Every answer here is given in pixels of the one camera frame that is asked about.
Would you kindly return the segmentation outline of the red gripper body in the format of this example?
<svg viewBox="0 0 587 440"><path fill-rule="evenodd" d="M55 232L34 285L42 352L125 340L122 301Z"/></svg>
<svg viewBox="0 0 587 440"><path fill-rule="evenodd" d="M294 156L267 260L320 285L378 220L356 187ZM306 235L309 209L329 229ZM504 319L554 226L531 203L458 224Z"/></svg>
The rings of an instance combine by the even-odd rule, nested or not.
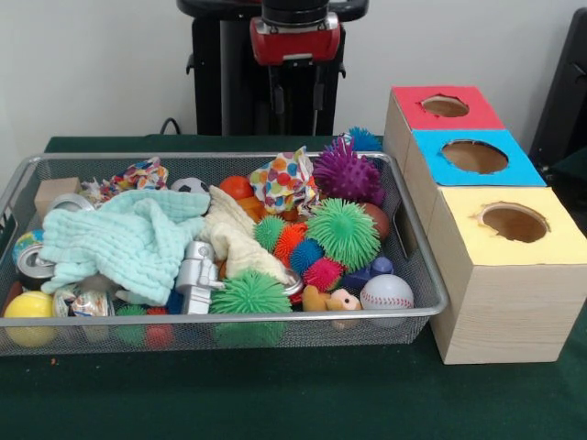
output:
<svg viewBox="0 0 587 440"><path fill-rule="evenodd" d="M341 41L338 16L305 27L278 27L261 17L249 23L253 56L261 66L281 66L287 61L327 62L335 59Z"/></svg>

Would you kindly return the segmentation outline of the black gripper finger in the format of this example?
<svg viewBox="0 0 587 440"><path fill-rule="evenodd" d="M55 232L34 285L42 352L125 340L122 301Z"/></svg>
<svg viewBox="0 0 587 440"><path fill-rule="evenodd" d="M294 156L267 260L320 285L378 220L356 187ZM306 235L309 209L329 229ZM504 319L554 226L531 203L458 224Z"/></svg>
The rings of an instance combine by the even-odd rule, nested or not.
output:
<svg viewBox="0 0 587 440"><path fill-rule="evenodd" d="M324 63L316 63L315 67L313 109L315 111L322 111L324 108L325 73L327 71L327 66Z"/></svg>
<svg viewBox="0 0 587 440"><path fill-rule="evenodd" d="M284 92L280 78L280 67L269 67L269 79L271 87L271 106L276 115L283 115L285 111Z"/></svg>

